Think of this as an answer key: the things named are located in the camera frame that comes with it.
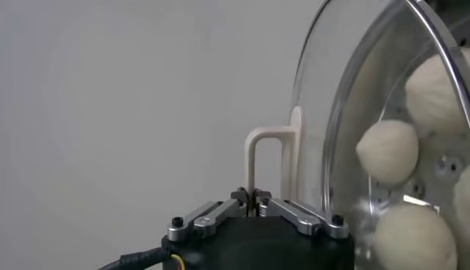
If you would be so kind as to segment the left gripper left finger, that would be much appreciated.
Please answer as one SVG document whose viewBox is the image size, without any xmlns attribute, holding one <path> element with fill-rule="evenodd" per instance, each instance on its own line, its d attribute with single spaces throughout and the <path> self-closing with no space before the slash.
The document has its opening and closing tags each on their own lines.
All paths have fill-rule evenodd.
<svg viewBox="0 0 470 270">
<path fill-rule="evenodd" d="M 170 241 L 186 241 L 197 231 L 201 238 L 213 236 L 227 218 L 247 216 L 249 196 L 245 188 L 231 192 L 226 201 L 209 201 L 186 216 L 175 216 L 167 228 Z"/>
</svg>

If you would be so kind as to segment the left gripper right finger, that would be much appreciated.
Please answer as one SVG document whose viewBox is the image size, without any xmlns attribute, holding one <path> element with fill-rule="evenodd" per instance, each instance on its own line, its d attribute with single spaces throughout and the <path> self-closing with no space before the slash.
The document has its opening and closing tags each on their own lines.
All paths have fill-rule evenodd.
<svg viewBox="0 0 470 270">
<path fill-rule="evenodd" d="M 304 202 L 273 198 L 268 191 L 255 189 L 258 215 L 280 216 L 303 235 L 314 236 L 319 230 L 331 238 L 347 238 L 350 228 L 344 217 L 331 211 L 321 211 Z"/>
</svg>

